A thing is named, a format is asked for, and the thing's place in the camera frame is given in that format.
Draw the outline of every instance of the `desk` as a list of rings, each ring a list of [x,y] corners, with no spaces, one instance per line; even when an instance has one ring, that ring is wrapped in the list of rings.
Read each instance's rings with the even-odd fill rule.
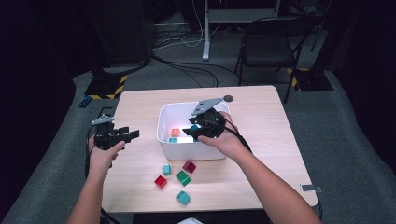
[[[210,36],[209,23],[252,23],[253,21],[277,16],[280,0],[276,0],[274,8],[261,9],[209,9],[205,0],[205,43],[202,60],[209,60]]]
[[[161,107],[181,102],[199,102],[230,94],[227,103],[233,122],[249,143],[256,157],[296,189],[311,205],[317,204],[315,192],[300,190],[311,184],[283,105],[272,86],[224,87],[157,91],[126,91],[115,113],[116,128],[140,130],[140,137],[127,144],[113,161],[105,181],[103,207],[107,212],[191,212],[262,208],[244,174],[229,158],[194,161],[191,182],[183,187],[176,178],[184,161],[168,161],[157,140]],[[154,180],[169,163],[172,175],[160,189]],[[187,205],[176,199],[186,191]]]

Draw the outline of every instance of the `teal cube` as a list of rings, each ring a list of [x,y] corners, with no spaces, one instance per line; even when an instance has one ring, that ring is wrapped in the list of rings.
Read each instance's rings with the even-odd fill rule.
[[[186,205],[190,201],[190,196],[183,190],[176,196],[179,202]]]
[[[177,138],[169,138],[169,143],[177,143]]]
[[[170,166],[169,164],[165,164],[165,165],[163,166],[163,174],[164,174],[164,175],[170,175],[170,174],[172,174],[172,169],[171,169],[171,166]]]
[[[192,126],[190,127],[190,129],[193,131],[193,130],[197,130],[197,129],[199,129],[199,128],[198,128],[197,125],[194,124],[194,125],[192,125]]]
[[[178,174],[176,175],[176,178],[178,179],[178,181],[180,181],[180,183],[183,186],[186,186],[187,184],[189,184],[191,182],[190,177],[184,171],[178,172]]]

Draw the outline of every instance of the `cyan cube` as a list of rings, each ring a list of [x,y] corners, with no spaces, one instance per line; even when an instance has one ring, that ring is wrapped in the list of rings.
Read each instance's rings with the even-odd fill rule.
[[[177,138],[169,138],[169,143],[177,143]]]
[[[179,202],[186,205],[190,201],[190,196],[183,190],[176,196]]]
[[[192,126],[190,127],[190,129],[193,131],[193,130],[197,130],[197,129],[199,129],[199,128],[198,128],[197,125],[194,124],[194,125],[192,125]]]
[[[163,174],[164,175],[170,175],[172,174],[171,166],[169,164],[165,164],[163,166]]]

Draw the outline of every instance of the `table leg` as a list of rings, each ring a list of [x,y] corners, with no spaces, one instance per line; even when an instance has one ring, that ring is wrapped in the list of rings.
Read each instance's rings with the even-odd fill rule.
[[[202,55],[202,60],[209,60],[210,51],[210,36],[209,36],[209,5],[208,0],[205,0],[205,43],[204,43],[204,53]]]

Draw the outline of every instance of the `white object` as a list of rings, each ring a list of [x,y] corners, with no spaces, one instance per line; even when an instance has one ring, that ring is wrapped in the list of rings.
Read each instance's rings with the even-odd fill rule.
[[[158,119],[157,139],[163,148],[166,159],[170,161],[199,161],[199,160],[219,160],[225,156],[215,147],[205,145],[201,142],[194,142],[193,138],[186,135],[183,129],[189,129],[192,124],[189,122],[191,111],[198,102],[177,103],[164,105],[160,111]],[[229,107],[223,102],[214,106],[217,111],[230,113]],[[180,137],[177,143],[169,143],[172,138],[172,129],[180,129]]]
[[[204,223],[198,221],[193,217],[189,217],[187,219],[182,220],[181,222],[178,222],[177,224],[204,224]]]

